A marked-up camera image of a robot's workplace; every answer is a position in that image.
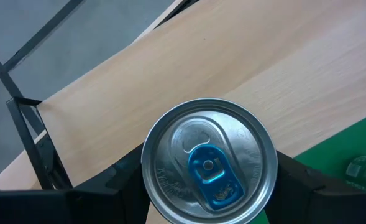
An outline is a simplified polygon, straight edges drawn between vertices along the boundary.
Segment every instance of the can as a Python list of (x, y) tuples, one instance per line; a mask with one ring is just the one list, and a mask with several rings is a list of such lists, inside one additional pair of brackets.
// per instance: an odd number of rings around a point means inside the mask
[(141, 163), (152, 203), (172, 223), (247, 223), (269, 200), (278, 170), (261, 122), (217, 98), (166, 112), (144, 142)]
[(353, 159), (347, 166), (345, 174), (349, 185), (366, 191), (366, 156)]

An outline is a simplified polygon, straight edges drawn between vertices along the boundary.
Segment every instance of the pull tab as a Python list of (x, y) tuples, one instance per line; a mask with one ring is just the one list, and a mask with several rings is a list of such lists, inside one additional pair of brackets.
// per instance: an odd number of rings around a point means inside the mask
[(193, 149), (188, 172), (213, 210), (234, 203), (244, 194), (226, 155), (216, 146), (207, 144)]

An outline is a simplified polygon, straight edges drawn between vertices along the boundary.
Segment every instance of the green surface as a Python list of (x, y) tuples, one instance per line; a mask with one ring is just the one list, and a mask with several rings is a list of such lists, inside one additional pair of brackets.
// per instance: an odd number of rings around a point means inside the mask
[[(366, 118), (295, 157), (323, 174), (344, 179), (348, 164), (366, 156)], [(251, 224), (268, 223), (262, 212)]]

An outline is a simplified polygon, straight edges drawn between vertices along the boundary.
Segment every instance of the wooden table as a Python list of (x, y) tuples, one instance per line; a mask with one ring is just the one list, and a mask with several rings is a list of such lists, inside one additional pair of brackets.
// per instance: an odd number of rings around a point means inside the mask
[(38, 108), (77, 185), (207, 96), (253, 112), (289, 156), (365, 118), (366, 1), (201, 0)]

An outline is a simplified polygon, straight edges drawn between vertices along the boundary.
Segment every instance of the can lid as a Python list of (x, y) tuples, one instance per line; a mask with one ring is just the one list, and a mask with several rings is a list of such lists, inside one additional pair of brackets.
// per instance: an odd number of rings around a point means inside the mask
[(270, 136), (245, 108), (203, 98), (153, 126), (142, 152), (145, 187), (172, 223), (237, 223), (270, 198), (278, 161)]

